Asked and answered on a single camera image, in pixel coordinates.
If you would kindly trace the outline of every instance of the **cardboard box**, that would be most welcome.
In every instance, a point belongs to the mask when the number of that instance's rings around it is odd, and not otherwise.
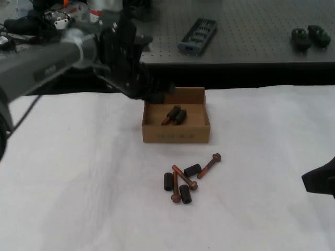
[[[184,122],[181,125],[161,125],[175,105],[187,110]],[[147,143],[208,143],[210,123],[205,89],[177,87],[174,95],[166,95],[164,104],[145,102],[142,133],[143,142]]]

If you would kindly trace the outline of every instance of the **white cloth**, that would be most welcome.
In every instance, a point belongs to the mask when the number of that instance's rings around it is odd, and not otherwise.
[[[32,99],[10,106],[15,121]],[[0,250],[335,250],[335,200],[301,179],[335,156],[335,86],[206,100],[209,144],[145,144],[141,101],[41,98],[0,163]],[[217,152],[192,203],[174,204],[164,173]]]

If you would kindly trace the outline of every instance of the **black rubber cylinder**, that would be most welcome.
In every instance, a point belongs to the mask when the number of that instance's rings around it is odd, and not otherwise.
[[[173,109],[166,115],[167,117],[170,117],[171,120],[174,120],[175,117],[179,114],[180,106],[174,106]]]
[[[189,204],[192,201],[191,194],[189,193],[188,185],[181,185],[179,187],[180,194],[184,204]]]
[[[173,174],[171,173],[164,174],[164,190],[165,191],[173,190]]]
[[[176,125],[179,125],[179,124],[183,123],[183,121],[186,118],[186,115],[187,115],[187,111],[185,109],[180,110],[180,112],[178,113],[178,115],[174,119],[174,123],[176,123]]]
[[[187,177],[191,177],[195,174],[198,174],[201,172],[201,166],[199,164],[195,164],[193,166],[190,166],[186,169],[184,169],[184,174],[187,176]]]

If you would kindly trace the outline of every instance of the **cable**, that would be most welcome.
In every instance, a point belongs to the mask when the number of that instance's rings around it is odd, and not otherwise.
[[[32,111],[32,109],[34,108],[34,106],[36,105],[36,103],[40,100],[40,98],[47,94],[51,88],[55,85],[57,81],[53,81],[52,83],[49,84],[49,86],[47,86],[47,88],[44,90],[44,94],[38,95],[29,105],[28,109],[25,111],[25,113],[22,115],[22,117],[20,118],[20,120],[16,123],[16,125],[14,126],[12,132],[10,132],[7,135],[7,139],[9,139],[14,132],[19,128],[19,126],[23,123],[23,121],[27,118],[27,116],[30,114],[30,112]]]

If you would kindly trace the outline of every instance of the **screw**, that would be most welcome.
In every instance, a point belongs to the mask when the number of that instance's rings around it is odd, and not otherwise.
[[[211,169],[211,167],[214,165],[215,162],[220,162],[220,161],[221,161],[221,155],[218,153],[213,154],[213,158],[205,166],[205,168],[197,175],[197,178],[201,179],[207,173],[207,171]]]
[[[180,202],[182,196],[179,194],[178,190],[178,175],[177,172],[173,172],[173,195],[171,195],[171,200],[174,203]]]
[[[189,190],[196,190],[198,188],[196,181],[191,181],[189,178],[185,176],[185,174],[176,166],[173,165],[172,169],[177,172],[177,174],[188,184]]]

